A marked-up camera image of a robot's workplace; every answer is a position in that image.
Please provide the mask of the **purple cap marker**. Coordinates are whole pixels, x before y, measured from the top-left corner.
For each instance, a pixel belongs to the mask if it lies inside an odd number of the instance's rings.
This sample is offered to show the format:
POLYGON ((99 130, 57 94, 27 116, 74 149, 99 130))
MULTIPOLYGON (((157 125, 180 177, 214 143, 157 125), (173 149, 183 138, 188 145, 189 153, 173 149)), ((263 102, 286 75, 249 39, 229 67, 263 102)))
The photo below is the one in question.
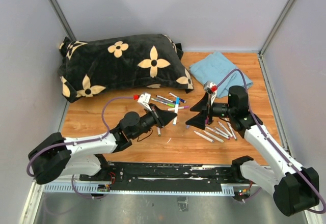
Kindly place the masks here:
POLYGON ((224 134, 222 132, 219 132, 219 131, 217 131, 215 129, 212 129, 210 127, 207 127, 207 126, 205 128, 208 129, 208 130, 210 130, 210 131, 212 131, 212 132, 214 132, 214 133, 216 133, 216 134, 218 134, 218 135, 220 135, 220 136, 222 136, 222 137, 224 137, 224 138, 226 138, 226 139, 230 139, 227 134, 224 134))

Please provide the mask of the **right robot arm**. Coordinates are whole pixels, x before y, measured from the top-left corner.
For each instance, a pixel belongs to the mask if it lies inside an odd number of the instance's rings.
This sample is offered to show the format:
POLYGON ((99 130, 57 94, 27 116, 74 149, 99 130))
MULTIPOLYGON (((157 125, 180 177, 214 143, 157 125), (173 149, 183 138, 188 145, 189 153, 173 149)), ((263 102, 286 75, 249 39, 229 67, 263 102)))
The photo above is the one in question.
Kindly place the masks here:
POLYGON ((218 87, 204 85, 205 95, 191 111, 198 114, 186 124, 204 129, 214 117, 228 118, 233 130, 249 142, 266 160, 269 168, 260 166, 252 157, 232 161, 231 178, 236 183, 250 180, 271 195, 277 208, 286 216, 310 210, 319 205, 319 175, 292 158, 271 136, 263 122, 252 112, 249 96, 242 86, 229 89, 228 102, 215 102, 218 87))

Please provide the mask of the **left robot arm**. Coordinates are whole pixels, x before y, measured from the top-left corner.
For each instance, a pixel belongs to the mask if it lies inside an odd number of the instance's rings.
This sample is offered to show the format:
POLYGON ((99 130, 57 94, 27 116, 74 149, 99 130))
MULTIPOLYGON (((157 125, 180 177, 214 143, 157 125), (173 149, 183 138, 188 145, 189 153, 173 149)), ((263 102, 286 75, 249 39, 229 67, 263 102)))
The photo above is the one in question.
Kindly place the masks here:
POLYGON ((28 171, 39 185, 50 183, 65 175, 88 175, 105 180, 109 168, 99 156, 130 147, 132 140, 149 132, 153 127, 164 128, 177 114, 159 109, 155 104, 143 116, 130 111, 109 133, 70 138, 56 132, 49 135, 28 154, 28 171))

